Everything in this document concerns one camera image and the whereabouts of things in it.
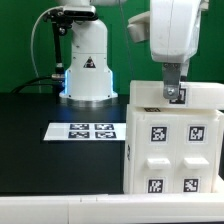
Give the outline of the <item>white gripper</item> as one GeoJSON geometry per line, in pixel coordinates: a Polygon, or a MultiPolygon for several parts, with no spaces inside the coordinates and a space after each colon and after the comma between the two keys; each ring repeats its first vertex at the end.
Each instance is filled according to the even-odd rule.
{"type": "Polygon", "coordinates": [[[187,81],[190,65],[187,60],[198,48],[200,3],[201,0],[150,1],[150,50],[154,61],[164,63],[165,99],[177,99],[180,81],[187,81]]]}

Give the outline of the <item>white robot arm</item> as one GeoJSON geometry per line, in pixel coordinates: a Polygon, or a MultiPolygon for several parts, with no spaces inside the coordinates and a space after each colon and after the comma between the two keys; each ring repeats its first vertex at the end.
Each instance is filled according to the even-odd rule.
{"type": "MultiPolygon", "coordinates": [[[[98,18],[98,6],[127,0],[56,0],[73,31],[71,65],[65,72],[64,99],[102,102],[117,97],[113,73],[107,66],[107,28],[98,18]]],[[[128,20],[133,41],[150,42],[152,59],[163,64],[163,96],[179,96],[189,59],[199,41],[202,0],[150,0],[150,9],[128,20]]]]}

